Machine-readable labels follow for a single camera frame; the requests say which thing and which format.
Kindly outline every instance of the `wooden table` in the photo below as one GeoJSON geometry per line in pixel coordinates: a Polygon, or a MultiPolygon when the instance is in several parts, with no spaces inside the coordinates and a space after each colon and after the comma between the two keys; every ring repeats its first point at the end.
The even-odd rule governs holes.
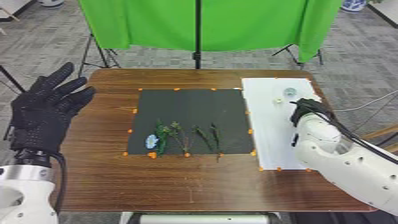
{"type": "MultiPolygon", "coordinates": [[[[234,88],[241,78],[309,78],[304,71],[101,69],[98,94],[73,120],[67,211],[371,211],[316,172],[263,171],[257,158],[225,155],[122,156],[138,88],[234,88]]],[[[313,81],[314,90],[323,96],[313,81]]]]}

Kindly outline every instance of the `glove fingers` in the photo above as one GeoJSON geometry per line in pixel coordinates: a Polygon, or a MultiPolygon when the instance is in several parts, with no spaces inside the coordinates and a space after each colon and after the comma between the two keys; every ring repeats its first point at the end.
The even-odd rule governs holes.
{"type": "Polygon", "coordinates": [[[80,92],[73,93],[58,102],[57,109],[60,112],[67,113],[67,111],[74,108],[80,102],[85,103],[85,99],[94,96],[96,89],[94,87],[85,88],[80,92]]]}
{"type": "Polygon", "coordinates": [[[53,105],[62,97],[71,94],[71,92],[85,85],[87,78],[80,77],[71,82],[67,82],[55,90],[53,93],[46,99],[46,102],[53,105]]]}
{"type": "Polygon", "coordinates": [[[34,85],[30,86],[30,89],[28,89],[30,92],[39,91],[44,80],[46,80],[46,77],[39,76],[39,78],[35,79],[34,85]]]}
{"type": "Polygon", "coordinates": [[[53,72],[53,74],[46,77],[46,80],[42,82],[42,91],[46,94],[50,94],[50,91],[58,86],[58,84],[64,82],[66,78],[69,77],[71,73],[74,71],[73,63],[67,62],[60,69],[53,72]]]}
{"type": "Polygon", "coordinates": [[[87,106],[92,98],[94,98],[94,95],[87,96],[87,98],[80,100],[80,103],[71,107],[71,110],[67,111],[67,114],[69,114],[71,117],[78,114],[78,111],[87,106]]]}

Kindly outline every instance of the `green leaves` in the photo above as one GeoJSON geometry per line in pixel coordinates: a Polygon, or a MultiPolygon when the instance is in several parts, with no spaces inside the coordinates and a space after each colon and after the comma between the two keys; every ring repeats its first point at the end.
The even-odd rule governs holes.
{"type": "Polygon", "coordinates": [[[194,129],[194,132],[197,133],[197,135],[199,135],[201,138],[202,138],[202,141],[204,141],[204,143],[206,143],[206,145],[208,145],[208,149],[209,149],[209,151],[213,152],[215,150],[213,150],[213,146],[211,146],[211,143],[209,143],[209,138],[208,138],[208,135],[206,135],[204,131],[201,130],[201,127],[195,125],[195,126],[192,127],[192,129],[194,129]]]}

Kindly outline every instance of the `stand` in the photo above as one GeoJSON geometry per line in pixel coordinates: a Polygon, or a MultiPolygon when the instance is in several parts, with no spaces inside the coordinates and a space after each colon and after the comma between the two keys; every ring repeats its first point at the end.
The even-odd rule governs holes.
{"type": "Polygon", "coordinates": [[[98,68],[112,68],[112,67],[121,68],[117,60],[114,58],[114,55],[117,55],[117,53],[112,49],[101,49],[99,45],[98,45],[98,42],[96,42],[96,48],[98,48],[98,53],[99,53],[99,56],[101,56],[103,66],[87,62],[87,54],[89,54],[92,39],[94,39],[94,42],[96,42],[94,35],[90,34],[89,40],[87,40],[87,45],[85,45],[85,50],[83,50],[83,58],[82,58],[82,65],[80,65],[80,69],[78,69],[78,77],[82,77],[83,67],[87,65],[96,66],[98,68]]]}
{"type": "Polygon", "coordinates": [[[202,41],[202,0],[195,0],[195,52],[192,54],[192,59],[195,60],[195,69],[201,69],[201,41],[202,41]]]}
{"type": "MultiPolygon", "coordinates": [[[[297,60],[297,58],[295,58],[295,55],[293,55],[293,53],[291,53],[291,51],[289,51],[289,47],[291,47],[291,46],[293,46],[293,44],[289,44],[289,45],[288,45],[288,46],[275,52],[275,54],[272,54],[272,56],[275,56],[282,51],[288,51],[289,56],[291,56],[293,61],[295,61],[295,64],[300,66],[300,70],[302,70],[302,69],[304,69],[304,63],[298,62],[298,60],[297,60]]],[[[321,51],[320,51],[320,50],[318,50],[318,53],[316,53],[314,57],[320,58],[320,65],[323,65],[323,57],[321,57],[321,51]]]]}

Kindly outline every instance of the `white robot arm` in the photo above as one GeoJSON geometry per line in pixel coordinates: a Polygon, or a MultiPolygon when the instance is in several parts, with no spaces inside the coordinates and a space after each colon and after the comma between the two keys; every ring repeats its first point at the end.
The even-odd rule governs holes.
{"type": "Polygon", "coordinates": [[[37,165],[0,167],[0,224],[57,224],[50,205],[51,169],[37,165]]]}
{"type": "Polygon", "coordinates": [[[325,121],[330,117],[316,112],[295,117],[297,158],[352,197],[398,215],[398,165],[380,153],[394,160],[398,157],[369,143],[378,153],[353,143],[325,121]]]}

